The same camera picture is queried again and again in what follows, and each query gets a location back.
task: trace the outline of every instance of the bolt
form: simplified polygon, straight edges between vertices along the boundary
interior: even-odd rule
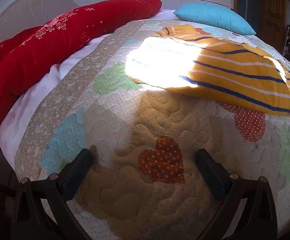
[[[264,176],[260,177],[260,181],[263,182],[263,183],[267,183],[268,182],[267,178],[264,177]]]
[[[27,177],[24,177],[24,178],[21,179],[21,183],[22,184],[26,183],[27,181],[28,181],[28,178]]]
[[[50,180],[56,180],[58,178],[58,174],[57,173],[52,173],[50,176],[49,176],[49,179]]]
[[[238,176],[237,173],[231,173],[231,174],[230,174],[230,178],[231,178],[231,179],[238,179],[239,176]]]

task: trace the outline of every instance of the patchwork quilt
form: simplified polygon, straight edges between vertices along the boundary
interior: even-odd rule
[[[185,24],[141,20],[119,28],[42,101],[26,129],[15,159],[19,179],[45,179],[82,148],[93,153],[92,168],[68,202],[93,239],[196,239],[220,205],[195,165],[200,148],[243,178],[267,177],[279,233],[290,228],[289,116],[135,83],[126,74],[128,57],[146,38]],[[290,71],[290,63],[260,40],[190,25],[261,48]]]

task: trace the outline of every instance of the pillow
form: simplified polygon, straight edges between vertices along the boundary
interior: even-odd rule
[[[108,0],[64,13],[46,23],[0,63],[0,125],[18,97],[88,41],[133,20],[155,15],[160,0]]]
[[[40,28],[42,28],[42,26],[26,29],[15,35],[13,38],[2,41],[0,43],[0,62],[2,62],[8,53],[21,45],[27,38],[36,33]]]
[[[224,6],[193,2],[179,7],[174,14],[184,21],[196,22],[222,28],[240,35],[255,35],[256,32],[243,17]]]

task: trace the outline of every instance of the blue pillow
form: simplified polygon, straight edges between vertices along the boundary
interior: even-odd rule
[[[256,34],[243,17],[224,6],[214,3],[187,3],[174,11],[174,14],[184,21],[210,25],[241,35]]]

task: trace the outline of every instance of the headboard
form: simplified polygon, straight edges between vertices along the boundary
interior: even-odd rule
[[[16,0],[0,14],[0,42],[77,7],[73,0]]]

